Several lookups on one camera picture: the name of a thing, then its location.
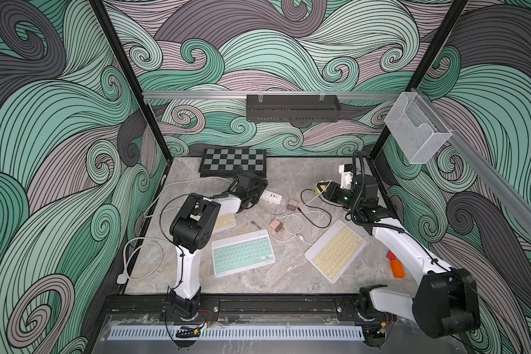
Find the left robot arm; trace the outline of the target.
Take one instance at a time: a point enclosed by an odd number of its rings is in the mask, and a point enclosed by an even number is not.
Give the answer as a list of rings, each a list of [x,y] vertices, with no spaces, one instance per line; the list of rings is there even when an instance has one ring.
[[[222,193],[211,197],[187,195],[169,230],[178,255],[177,284],[169,290],[176,306],[195,310],[199,305],[201,250],[209,243],[218,218],[252,208],[267,187],[267,179],[240,171]]]

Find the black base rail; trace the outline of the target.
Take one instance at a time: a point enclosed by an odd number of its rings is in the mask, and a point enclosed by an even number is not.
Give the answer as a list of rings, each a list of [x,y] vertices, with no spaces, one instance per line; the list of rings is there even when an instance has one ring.
[[[242,317],[320,316],[341,322],[391,321],[395,315],[376,311],[361,294],[202,294],[196,312],[185,312],[165,294],[108,296],[103,315],[150,314],[161,320],[194,315],[207,321],[230,323]]]

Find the black chessboard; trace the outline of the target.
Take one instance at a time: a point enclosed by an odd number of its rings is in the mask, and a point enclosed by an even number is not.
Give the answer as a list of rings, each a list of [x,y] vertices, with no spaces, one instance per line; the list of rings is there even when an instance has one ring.
[[[206,149],[199,167],[201,177],[233,178],[240,171],[250,171],[266,177],[266,151],[248,148]]]

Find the green wireless keyboard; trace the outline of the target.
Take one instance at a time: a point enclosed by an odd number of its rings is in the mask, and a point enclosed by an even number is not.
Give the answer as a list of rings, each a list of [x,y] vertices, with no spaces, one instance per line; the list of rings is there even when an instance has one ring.
[[[267,230],[215,240],[211,243],[216,277],[225,277],[276,262]]]

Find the yellow keyboard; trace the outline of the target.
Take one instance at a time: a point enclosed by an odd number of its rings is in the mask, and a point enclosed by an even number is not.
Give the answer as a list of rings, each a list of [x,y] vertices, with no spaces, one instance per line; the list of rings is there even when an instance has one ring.
[[[363,237],[343,221],[336,221],[305,252],[305,259],[330,283],[335,283],[366,246]]]
[[[220,215],[218,216],[216,220],[212,233],[222,232],[224,230],[228,230],[236,226],[237,226],[237,222],[236,222],[234,214],[229,213],[229,214]]]

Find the orange red tool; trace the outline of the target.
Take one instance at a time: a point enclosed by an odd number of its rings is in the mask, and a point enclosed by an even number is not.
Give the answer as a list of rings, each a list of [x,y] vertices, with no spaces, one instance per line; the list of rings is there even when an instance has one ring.
[[[392,275],[393,275],[394,278],[401,279],[401,278],[404,278],[406,276],[405,271],[404,271],[404,267],[403,267],[401,261],[399,261],[398,259],[394,259],[394,260],[389,261],[389,265],[390,265],[390,268],[392,270]]]

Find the black wall tray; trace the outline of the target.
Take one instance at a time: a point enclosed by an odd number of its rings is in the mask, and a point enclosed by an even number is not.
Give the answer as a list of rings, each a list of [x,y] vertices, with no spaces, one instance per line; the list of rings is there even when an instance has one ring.
[[[342,107],[336,95],[248,94],[246,119],[249,122],[337,122]]]

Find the white power strip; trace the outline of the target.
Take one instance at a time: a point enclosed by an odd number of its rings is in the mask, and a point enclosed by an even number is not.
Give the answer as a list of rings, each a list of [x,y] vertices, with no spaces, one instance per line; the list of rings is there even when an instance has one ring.
[[[261,201],[266,201],[271,204],[281,205],[281,202],[283,200],[283,196],[279,193],[274,193],[269,190],[264,190],[262,195],[260,196]]]

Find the pink charger adapter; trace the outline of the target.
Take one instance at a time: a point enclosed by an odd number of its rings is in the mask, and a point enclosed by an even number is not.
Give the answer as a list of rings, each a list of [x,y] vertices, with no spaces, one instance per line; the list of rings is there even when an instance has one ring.
[[[283,229],[283,223],[280,220],[272,221],[268,228],[270,232],[280,232],[282,229]]]
[[[287,210],[290,210],[292,212],[296,211],[297,208],[299,206],[299,202],[294,200],[294,199],[290,199],[288,204],[287,204]]]

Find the red block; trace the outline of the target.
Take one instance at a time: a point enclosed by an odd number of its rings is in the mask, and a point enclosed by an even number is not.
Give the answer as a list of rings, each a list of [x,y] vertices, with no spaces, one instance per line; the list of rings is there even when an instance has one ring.
[[[391,251],[389,251],[389,252],[387,253],[386,258],[387,258],[388,260],[396,260],[396,259],[397,259],[397,257],[396,257]]]

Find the yellow charger adapter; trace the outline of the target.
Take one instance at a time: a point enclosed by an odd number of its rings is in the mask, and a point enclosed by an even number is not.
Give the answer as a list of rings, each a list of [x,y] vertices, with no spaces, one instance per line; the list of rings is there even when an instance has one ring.
[[[330,186],[331,181],[320,181],[315,184],[314,191],[316,194],[323,194],[324,191]]]

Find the clear plastic wall bin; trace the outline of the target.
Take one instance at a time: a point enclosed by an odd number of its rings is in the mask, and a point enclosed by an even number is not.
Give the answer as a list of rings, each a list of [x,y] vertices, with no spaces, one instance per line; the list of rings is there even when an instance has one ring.
[[[403,92],[384,120],[408,163],[426,164],[452,132],[432,102],[419,92]]]

